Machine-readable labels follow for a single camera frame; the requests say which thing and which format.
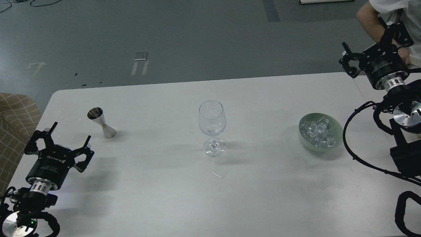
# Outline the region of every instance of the metal jigger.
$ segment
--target metal jigger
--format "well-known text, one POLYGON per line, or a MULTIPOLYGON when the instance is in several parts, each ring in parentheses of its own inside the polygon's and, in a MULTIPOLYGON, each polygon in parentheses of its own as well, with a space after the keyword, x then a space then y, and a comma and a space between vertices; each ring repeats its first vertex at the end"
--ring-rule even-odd
POLYGON ((89 110, 88 119, 102 126, 102 132, 104 132, 105 138, 112 138, 117 133, 115 129, 105 124, 104 112, 99 107, 89 110))

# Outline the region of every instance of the ice cube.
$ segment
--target ice cube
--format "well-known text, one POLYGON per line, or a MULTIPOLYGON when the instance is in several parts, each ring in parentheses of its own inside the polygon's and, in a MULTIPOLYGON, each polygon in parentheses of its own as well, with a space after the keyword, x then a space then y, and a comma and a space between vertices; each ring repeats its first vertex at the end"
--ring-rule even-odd
POLYGON ((336 144, 336 140, 333 137, 328 138, 326 140, 326 144, 328 145, 328 148, 331 148, 332 146, 336 144))
POLYGON ((323 133, 324 131, 325 131, 325 129, 327 128, 328 126, 326 125, 326 124, 324 124, 324 123, 320 123, 320 124, 318 124, 317 126, 316 126, 316 128, 315 128, 315 132, 317 132, 317 133, 323 133))
POLYGON ((319 121, 317 122, 317 124, 321 124, 324 123, 326 125, 329 125, 330 120, 328 118, 326 118, 325 116, 323 116, 321 119, 319 119, 319 121))

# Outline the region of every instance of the glass stem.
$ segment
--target glass stem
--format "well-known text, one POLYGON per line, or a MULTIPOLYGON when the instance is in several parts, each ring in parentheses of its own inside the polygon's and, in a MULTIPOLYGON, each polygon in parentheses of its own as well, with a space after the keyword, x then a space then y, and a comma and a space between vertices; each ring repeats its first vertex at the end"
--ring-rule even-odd
POLYGON ((216 142, 216 141, 213 141, 212 142, 212 144, 211 144, 211 146, 213 147, 213 148, 217 148, 218 147, 218 143, 216 142))

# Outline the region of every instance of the black cable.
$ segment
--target black cable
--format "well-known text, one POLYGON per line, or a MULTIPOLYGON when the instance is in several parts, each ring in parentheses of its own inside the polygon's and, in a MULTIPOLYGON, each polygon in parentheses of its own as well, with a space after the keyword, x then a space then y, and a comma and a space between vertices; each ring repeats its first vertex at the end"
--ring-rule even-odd
POLYGON ((421 205, 421 197, 411 191, 405 191, 401 193, 397 199, 396 210, 395 210, 395 223, 396 226, 407 236, 410 237, 421 237, 421 234, 416 234, 411 232, 405 226, 404 216, 405 216, 405 208, 406 208, 406 200, 411 198, 416 203, 421 205))
POLYGON ((361 105, 358 109, 356 109, 352 114, 351 114, 351 116, 348 118, 348 120, 346 121, 346 123, 345 123, 345 126, 344 126, 344 132, 342 133, 342 140, 344 141, 344 146, 345 146, 345 149, 346 149, 346 151, 352 156, 352 159, 354 159, 354 160, 356 160, 356 161, 358 161, 359 163, 361 163, 361 164, 363 164, 363 165, 365 165, 365 166, 367 166, 367 167, 369 167, 369 168, 372 168, 372 169, 375 169, 375 170, 378 170, 378 171, 381 171, 381 172, 383 172, 383 173, 385 173, 385 174, 388 174, 388 175, 392 175, 392 176, 394 176, 394 177, 397 177, 397 178, 400 178, 400 179, 402 179, 402 180, 405 180, 405 181, 408 181, 408 182, 411 182, 411 183, 413 183, 413 184, 416 184, 416 185, 418 185, 418 186, 421 186, 421 180, 420 179, 418 179, 418 178, 415 178, 415 177, 406 177, 406 176, 403 176, 401 173, 397 173, 397 172, 393 172, 393 171, 388 171, 388 170, 384 170, 384 169, 381 169, 381 168, 379 168, 379 167, 377 167, 377 166, 374 166, 374 165, 372 165, 372 164, 370 164, 370 163, 368 163, 368 162, 366 162, 366 161, 364 161, 363 159, 361 159, 359 156, 357 156, 352 150, 351 150, 351 148, 348 146, 348 143, 346 142, 346 129, 348 128, 348 125, 349 125, 349 123, 351 122, 351 120, 359 113, 359 112, 361 112, 361 111, 363 111, 364 109, 366 109, 366 108, 370 108, 370 107, 372 107, 372 106, 376 106, 377 105, 377 103, 374 103, 373 101, 368 101, 368 102, 366 102, 366 103, 364 103, 363 105, 361 105))
POLYGON ((43 6, 49 6, 49 5, 53 5, 53 4, 56 4, 56 3, 58 3, 58 2, 60 2, 61 0, 58 0, 57 2, 55 2, 55 3, 50 3, 50 4, 44 4, 44 5, 37 5, 37 6, 34 6, 34 5, 32 5, 32 3, 33 2, 35 2, 36 0, 32 0, 30 3, 29 3, 29 5, 31 5, 31 6, 33 6, 33 7, 35 7, 35 8, 37 8, 37 7, 43 7, 43 6))
POLYGON ((11 196, 11 194, 8 195, 9 192, 10 192, 10 190, 13 190, 12 192, 14 192, 14 191, 16 191, 16 188, 12 186, 12 187, 6 189, 6 192, 4 192, 3 196, 1 197, 1 205, 4 204, 4 201, 6 200, 6 197, 10 197, 11 196))
POLYGON ((4 9, 3 11, 0 11, 0 13, 4 12, 4 11, 6 11, 7 9, 9 9, 9 8, 11 8, 11 7, 12 7, 12 3, 11 3, 11 2, 9 2, 9 1, 7 1, 7 2, 10 4, 10 6, 9 6, 8 8, 6 8, 6 9, 4 9))

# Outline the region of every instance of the bowl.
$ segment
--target bowl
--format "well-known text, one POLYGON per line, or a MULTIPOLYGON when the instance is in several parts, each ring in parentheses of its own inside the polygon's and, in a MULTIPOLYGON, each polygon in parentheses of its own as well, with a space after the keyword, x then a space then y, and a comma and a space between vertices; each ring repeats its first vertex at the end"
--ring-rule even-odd
POLYGON ((298 133, 300 134, 300 141, 304 144, 304 146, 306 146, 308 149, 312 150, 312 151, 329 151, 332 149, 337 148, 338 146, 340 146, 343 142, 342 140, 342 126, 338 123, 338 121, 336 121, 336 119, 332 118, 329 115, 323 114, 323 113, 310 113, 305 115, 304 117, 302 117, 300 119, 300 122, 298 124, 298 133), (316 146, 310 143, 309 138, 303 136, 303 134, 300 131, 300 125, 303 124, 303 122, 308 121, 308 122, 318 122, 321 118, 327 118, 329 119, 329 124, 327 126, 326 129, 329 129, 330 131, 333 132, 333 138, 335 139, 336 143, 333 146, 329 146, 329 147, 323 147, 323 146, 316 146))

